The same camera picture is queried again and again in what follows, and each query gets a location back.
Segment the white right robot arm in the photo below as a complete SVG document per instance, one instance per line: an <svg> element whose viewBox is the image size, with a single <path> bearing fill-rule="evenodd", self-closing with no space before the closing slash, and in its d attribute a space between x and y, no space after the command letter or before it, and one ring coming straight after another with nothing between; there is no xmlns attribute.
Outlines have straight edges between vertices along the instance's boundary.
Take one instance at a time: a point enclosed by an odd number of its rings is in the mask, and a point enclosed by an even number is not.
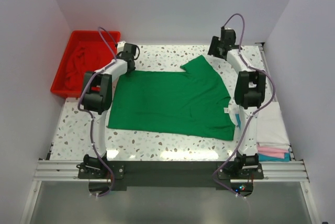
<svg viewBox="0 0 335 224"><path fill-rule="evenodd" d="M234 101L239 109L240 140L234 160L221 168L226 174L237 175L243 169L257 169L256 147L258 110L265 100L266 75L254 68L236 44L236 32L222 26L220 37L213 36L208 55L227 61L237 73Z"/></svg>

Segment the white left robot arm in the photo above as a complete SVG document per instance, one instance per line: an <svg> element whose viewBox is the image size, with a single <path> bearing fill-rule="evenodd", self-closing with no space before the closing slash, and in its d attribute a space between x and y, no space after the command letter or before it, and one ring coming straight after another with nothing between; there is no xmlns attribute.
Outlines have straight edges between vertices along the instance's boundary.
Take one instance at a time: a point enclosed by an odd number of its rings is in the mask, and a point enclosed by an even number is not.
<svg viewBox="0 0 335 224"><path fill-rule="evenodd" d="M140 55L138 45L117 43L117 53L105 66L95 71L84 74L82 92L78 102L78 110L88 113L90 116L90 145L91 149L84 156L84 168L107 172L108 168L103 157L106 155L105 121L107 111L110 109L113 99L112 83L120 76L136 69L135 60Z"/></svg>

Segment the green t-shirt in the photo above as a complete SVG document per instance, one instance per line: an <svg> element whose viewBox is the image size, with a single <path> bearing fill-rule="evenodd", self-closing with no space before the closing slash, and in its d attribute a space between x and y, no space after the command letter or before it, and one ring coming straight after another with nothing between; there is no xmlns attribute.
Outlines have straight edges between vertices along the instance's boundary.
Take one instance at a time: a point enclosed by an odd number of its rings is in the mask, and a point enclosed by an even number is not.
<svg viewBox="0 0 335 224"><path fill-rule="evenodd" d="M133 71L118 79L107 127L231 141L230 94L200 55L179 72Z"/></svg>

